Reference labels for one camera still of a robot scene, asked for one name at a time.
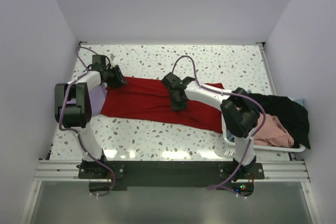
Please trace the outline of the red t shirt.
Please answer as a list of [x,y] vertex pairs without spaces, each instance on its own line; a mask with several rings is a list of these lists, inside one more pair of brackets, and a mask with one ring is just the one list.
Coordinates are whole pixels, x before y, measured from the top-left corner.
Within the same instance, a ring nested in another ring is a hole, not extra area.
[[222,134],[222,113],[198,101],[173,111],[169,92],[160,80],[126,77],[127,85],[107,88],[101,114],[108,117],[181,124]]

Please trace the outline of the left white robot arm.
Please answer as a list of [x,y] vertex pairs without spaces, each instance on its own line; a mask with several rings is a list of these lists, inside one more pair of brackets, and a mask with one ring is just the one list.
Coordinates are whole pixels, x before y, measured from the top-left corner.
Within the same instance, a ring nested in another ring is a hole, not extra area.
[[127,84],[120,67],[104,55],[93,55],[92,64],[76,80],[55,85],[55,119],[59,130],[71,132],[82,151],[82,160],[93,162],[90,171],[97,178],[108,174],[109,165],[103,162],[104,152],[93,133],[90,121],[92,108],[90,91],[106,84],[119,88]]

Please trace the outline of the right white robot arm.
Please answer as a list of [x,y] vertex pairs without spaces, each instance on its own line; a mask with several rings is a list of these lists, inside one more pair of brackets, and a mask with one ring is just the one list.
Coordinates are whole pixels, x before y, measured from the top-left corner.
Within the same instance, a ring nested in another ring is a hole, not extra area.
[[173,111],[187,109],[189,101],[209,105],[222,113],[222,128],[229,131],[235,140],[234,173],[246,178],[253,171],[255,162],[254,133],[263,108],[246,91],[237,88],[234,91],[214,88],[199,83],[195,78],[180,79],[168,73],[162,80],[167,89]]

